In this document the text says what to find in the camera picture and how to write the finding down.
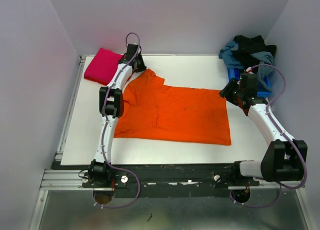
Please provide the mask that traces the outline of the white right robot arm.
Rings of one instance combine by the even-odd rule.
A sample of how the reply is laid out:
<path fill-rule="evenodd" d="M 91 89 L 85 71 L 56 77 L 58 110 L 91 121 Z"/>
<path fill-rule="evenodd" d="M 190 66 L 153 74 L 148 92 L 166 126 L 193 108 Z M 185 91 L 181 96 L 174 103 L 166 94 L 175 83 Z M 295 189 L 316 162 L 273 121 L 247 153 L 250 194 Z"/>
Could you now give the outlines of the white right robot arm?
<path fill-rule="evenodd" d="M 247 182 L 248 177 L 277 183 L 303 180 L 308 146 L 282 128 L 267 100 L 258 96 L 257 81 L 254 74 L 242 73 L 239 79 L 231 78 L 219 92 L 222 98 L 243 110 L 267 144 L 262 160 L 236 161 L 230 180 L 237 186 Z"/>

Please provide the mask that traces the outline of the orange t-shirt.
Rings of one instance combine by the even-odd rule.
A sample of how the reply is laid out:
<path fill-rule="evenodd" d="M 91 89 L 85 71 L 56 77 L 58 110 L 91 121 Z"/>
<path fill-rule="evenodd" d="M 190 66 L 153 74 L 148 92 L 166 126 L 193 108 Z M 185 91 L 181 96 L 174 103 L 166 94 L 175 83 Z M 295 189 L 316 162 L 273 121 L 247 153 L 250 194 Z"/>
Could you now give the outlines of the orange t-shirt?
<path fill-rule="evenodd" d="M 116 138 L 231 145 L 226 100 L 218 90 L 175 87 L 151 69 L 124 90 Z"/>

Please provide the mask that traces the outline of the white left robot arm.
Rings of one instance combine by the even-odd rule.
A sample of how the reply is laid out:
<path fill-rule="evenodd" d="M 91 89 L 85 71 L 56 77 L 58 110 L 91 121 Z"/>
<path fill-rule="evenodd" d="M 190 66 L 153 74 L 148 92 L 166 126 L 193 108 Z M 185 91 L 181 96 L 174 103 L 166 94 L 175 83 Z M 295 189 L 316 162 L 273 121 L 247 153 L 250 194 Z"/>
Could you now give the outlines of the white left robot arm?
<path fill-rule="evenodd" d="M 90 163 L 88 176 L 99 187 L 110 184 L 112 177 L 111 149 L 115 129 L 124 113 L 123 89 L 134 73 L 146 70 L 141 46 L 126 44 L 123 55 L 99 49 L 85 71 L 84 78 L 102 84 L 99 89 L 99 112 L 102 118 L 97 152 Z"/>

